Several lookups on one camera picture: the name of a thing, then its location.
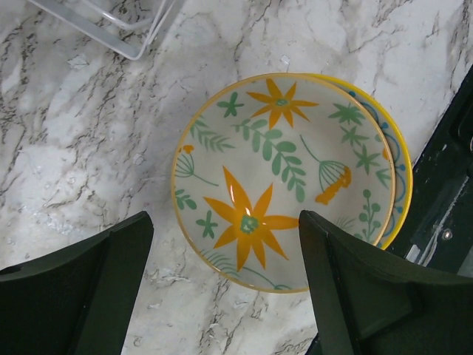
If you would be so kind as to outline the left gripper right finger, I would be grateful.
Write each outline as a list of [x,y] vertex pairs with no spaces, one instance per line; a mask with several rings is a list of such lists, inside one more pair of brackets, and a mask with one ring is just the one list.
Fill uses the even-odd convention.
[[299,239],[318,332],[309,354],[470,354],[472,280],[416,265],[312,211]]

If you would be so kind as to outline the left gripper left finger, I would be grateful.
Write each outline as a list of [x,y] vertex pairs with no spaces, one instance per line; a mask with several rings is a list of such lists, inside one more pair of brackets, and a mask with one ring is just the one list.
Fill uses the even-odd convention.
[[1,270],[2,354],[120,354],[154,228],[139,212]]

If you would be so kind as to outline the yellow leaf patterned bowl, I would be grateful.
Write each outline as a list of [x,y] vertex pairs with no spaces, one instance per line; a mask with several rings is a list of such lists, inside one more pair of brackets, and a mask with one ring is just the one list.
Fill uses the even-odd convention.
[[299,215],[372,245],[395,202],[395,167],[372,111],[320,75],[271,73],[225,88],[191,119],[174,156],[184,237],[205,264],[253,290],[308,288]]

